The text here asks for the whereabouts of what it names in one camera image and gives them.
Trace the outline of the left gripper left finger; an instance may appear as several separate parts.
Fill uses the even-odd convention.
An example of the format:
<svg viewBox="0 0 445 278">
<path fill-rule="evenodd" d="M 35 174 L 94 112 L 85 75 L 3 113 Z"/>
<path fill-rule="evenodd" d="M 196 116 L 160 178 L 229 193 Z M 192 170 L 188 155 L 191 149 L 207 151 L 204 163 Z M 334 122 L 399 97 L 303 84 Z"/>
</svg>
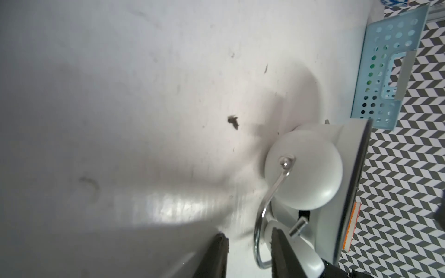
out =
<svg viewBox="0 0 445 278">
<path fill-rule="evenodd" d="M 225 278 L 228 253 L 229 239 L 223 233 L 217 234 L 212 239 L 193 278 Z"/>
</svg>

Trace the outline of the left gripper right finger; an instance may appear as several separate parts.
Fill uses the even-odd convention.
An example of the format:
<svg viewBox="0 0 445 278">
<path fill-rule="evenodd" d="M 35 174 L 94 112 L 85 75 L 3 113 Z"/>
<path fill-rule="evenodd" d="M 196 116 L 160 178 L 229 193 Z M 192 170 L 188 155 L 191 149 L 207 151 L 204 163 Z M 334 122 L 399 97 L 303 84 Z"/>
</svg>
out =
<svg viewBox="0 0 445 278">
<path fill-rule="evenodd" d="M 307 278 L 283 230 L 272 230 L 271 247 L 272 278 Z"/>
</svg>

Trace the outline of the white twin bell alarm clock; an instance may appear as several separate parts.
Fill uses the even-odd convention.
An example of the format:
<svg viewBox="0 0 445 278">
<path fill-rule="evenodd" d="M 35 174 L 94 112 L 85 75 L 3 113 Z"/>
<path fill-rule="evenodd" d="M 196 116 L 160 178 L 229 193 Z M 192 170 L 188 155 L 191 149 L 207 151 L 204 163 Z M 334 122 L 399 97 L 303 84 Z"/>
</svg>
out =
<svg viewBox="0 0 445 278">
<path fill-rule="evenodd" d="M 346 278 L 338 263 L 348 250 L 360 206 L 355 198 L 372 133 L 371 119 L 310 123 L 282 135 L 264 165 L 268 191 L 253 232 L 253 256 L 272 270 L 272 230 L 284 231 L 308 278 Z"/>
</svg>

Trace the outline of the light blue plastic basket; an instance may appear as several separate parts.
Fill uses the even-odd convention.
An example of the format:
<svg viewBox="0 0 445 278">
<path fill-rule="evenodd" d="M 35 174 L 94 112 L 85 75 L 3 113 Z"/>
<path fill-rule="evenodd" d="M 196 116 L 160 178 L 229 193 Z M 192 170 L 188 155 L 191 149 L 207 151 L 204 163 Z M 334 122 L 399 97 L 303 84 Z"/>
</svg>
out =
<svg viewBox="0 0 445 278">
<path fill-rule="evenodd" d="M 367 26 L 351 118 L 370 118 L 374 128 L 394 130 L 429 8 L 426 3 Z"/>
</svg>

